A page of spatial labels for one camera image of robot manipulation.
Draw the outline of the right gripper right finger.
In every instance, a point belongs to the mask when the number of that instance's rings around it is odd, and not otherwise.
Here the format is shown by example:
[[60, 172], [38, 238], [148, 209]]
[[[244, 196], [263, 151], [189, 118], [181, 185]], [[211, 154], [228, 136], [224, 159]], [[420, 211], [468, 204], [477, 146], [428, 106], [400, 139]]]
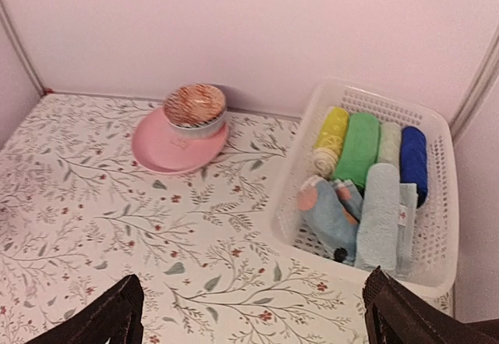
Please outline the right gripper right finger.
[[381, 268], [363, 287], [370, 343], [497, 343], [498, 320], [462, 323], [442, 313]]

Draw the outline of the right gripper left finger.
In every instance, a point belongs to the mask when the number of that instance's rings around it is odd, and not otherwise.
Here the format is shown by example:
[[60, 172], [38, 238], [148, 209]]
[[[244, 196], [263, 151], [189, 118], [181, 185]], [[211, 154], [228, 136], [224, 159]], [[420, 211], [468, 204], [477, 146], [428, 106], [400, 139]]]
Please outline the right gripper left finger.
[[141, 343], [143, 288], [127, 275], [69, 320], [30, 340], [47, 343]]

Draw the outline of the light blue towel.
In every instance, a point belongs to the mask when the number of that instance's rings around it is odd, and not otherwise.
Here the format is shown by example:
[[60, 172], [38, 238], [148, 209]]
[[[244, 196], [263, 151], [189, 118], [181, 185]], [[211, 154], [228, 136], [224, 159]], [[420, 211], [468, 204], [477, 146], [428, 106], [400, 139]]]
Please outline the light blue towel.
[[356, 237], [356, 268], [381, 267], [393, 276], [408, 278], [417, 201], [416, 184], [402, 183], [395, 166], [370, 167]]

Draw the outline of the blue orange dotted towel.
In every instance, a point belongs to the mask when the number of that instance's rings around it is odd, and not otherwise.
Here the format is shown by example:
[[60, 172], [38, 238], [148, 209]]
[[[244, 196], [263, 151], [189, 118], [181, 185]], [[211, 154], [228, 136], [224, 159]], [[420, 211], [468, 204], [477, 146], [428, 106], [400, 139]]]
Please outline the blue orange dotted towel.
[[299, 189], [297, 208], [332, 260], [353, 266], [359, 222], [344, 208], [333, 186], [319, 176], [308, 178]]

